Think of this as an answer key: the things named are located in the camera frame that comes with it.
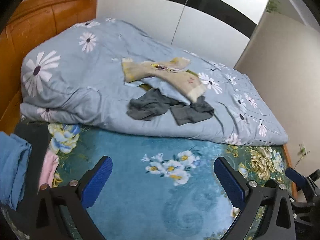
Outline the pink folded cloth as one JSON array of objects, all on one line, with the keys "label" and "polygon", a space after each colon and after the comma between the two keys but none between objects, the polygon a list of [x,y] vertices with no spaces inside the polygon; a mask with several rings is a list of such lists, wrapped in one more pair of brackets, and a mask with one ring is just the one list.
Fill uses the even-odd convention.
[{"label": "pink folded cloth", "polygon": [[59,157],[51,150],[47,150],[44,156],[42,170],[39,178],[39,188],[43,184],[53,186],[54,174],[59,165]]}]

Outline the blue folded cloth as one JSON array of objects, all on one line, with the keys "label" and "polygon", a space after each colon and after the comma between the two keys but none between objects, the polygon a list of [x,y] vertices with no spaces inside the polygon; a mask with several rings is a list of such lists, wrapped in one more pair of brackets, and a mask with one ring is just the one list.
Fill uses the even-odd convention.
[{"label": "blue folded cloth", "polygon": [[32,146],[15,134],[1,132],[1,203],[16,210],[24,196]]}]

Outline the grey-blue floral duvet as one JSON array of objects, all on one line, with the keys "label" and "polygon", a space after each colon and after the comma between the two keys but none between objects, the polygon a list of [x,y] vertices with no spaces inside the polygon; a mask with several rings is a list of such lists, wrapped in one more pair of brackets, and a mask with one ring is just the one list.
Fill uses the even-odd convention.
[{"label": "grey-blue floral duvet", "polygon": [[[178,126],[171,112],[150,121],[127,115],[145,90],[124,85],[123,58],[135,63],[190,60],[214,116]],[[78,23],[43,42],[21,67],[21,115],[32,121],[86,124],[126,134],[180,137],[220,144],[271,146],[288,136],[250,79],[237,70],[168,46],[113,18]]]}]

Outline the orange wooden headboard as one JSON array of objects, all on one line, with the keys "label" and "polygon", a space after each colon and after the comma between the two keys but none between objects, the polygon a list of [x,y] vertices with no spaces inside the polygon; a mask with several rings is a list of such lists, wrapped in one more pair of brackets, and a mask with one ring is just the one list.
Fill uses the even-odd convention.
[{"label": "orange wooden headboard", "polygon": [[96,17],[97,0],[24,0],[1,32],[1,131],[10,134],[20,119],[21,65],[39,44]]}]

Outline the beige knitted sweater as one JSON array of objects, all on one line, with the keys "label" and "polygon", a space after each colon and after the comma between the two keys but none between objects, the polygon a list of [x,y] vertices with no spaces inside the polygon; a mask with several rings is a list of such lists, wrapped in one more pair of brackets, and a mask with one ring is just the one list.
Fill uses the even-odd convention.
[{"label": "beige knitted sweater", "polygon": [[135,63],[131,58],[121,60],[125,81],[131,83],[147,77],[158,77],[172,85],[178,92],[190,102],[196,103],[202,96],[206,87],[198,75],[187,70],[190,60],[185,57],[175,57],[170,61]]}]

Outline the teal floral bed sheet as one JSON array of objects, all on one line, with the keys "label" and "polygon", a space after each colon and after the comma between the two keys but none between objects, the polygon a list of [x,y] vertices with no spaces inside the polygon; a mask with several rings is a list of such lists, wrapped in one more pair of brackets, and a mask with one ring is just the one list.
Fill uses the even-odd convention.
[{"label": "teal floral bed sheet", "polygon": [[[274,179],[291,189],[280,146],[230,146],[208,141],[124,135],[96,128],[48,124],[47,149],[59,157],[53,185],[79,179],[99,159],[113,171],[88,213],[106,239],[220,239],[238,215],[216,175],[225,157],[247,180]],[[36,195],[12,213],[29,233]]]}]

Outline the white black wardrobe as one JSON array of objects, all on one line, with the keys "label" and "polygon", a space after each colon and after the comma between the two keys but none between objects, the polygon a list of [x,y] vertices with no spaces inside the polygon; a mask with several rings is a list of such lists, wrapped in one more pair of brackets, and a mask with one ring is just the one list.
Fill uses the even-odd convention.
[{"label": "white black wardrobe", "polygon": [[98,15],[130,22],[152,37],[234,67],[268,0],[98,0]]}]

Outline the dark grey garment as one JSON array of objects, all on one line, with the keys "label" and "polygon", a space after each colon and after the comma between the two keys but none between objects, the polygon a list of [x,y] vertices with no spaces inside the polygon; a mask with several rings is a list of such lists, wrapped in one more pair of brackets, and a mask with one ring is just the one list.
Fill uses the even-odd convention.
[{"label": "dark grey garment", "polygon": [[185,105],[164,96],[159,89],[150,89],[140,98],[129,101],[127,115],[135,120],[150,121],[167,111],[171,111],[178,126],[208,120],[214,116],[215,112],[214,108],[205,101],[204,96],[198,97],[195,103]]}]

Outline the black folded garment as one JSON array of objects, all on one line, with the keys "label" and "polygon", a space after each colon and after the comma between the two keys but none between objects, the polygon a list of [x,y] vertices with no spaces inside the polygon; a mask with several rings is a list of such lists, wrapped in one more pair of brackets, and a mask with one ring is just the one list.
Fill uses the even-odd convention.
[{"label": "black folded garment", "polygon": [[33,197],[39,188],[39,179],[44,157],[50,141],[48,124],[41,122],[20,121],[15,134],[31,144],[31,154],[25,176],[25,197]]}]

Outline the light blue garment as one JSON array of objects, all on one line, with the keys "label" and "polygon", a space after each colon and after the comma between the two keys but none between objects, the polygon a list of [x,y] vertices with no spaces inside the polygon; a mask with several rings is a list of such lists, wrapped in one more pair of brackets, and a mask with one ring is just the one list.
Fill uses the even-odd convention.
[{"label": "light blue garment", "polygon": [[159,89],[161,94],[168,98],[175,99],[185,105],[191,104],[191,102],[185,96],[183,96],[176,88],[174,88],[167,81],[160,79],[159,77],[146,77],[141,80],[133,81],[130,83],[124,82],[124,85],[130,86],[130,87],[138,87],[140,85],[150,85],[154,89],[156,88]]}]

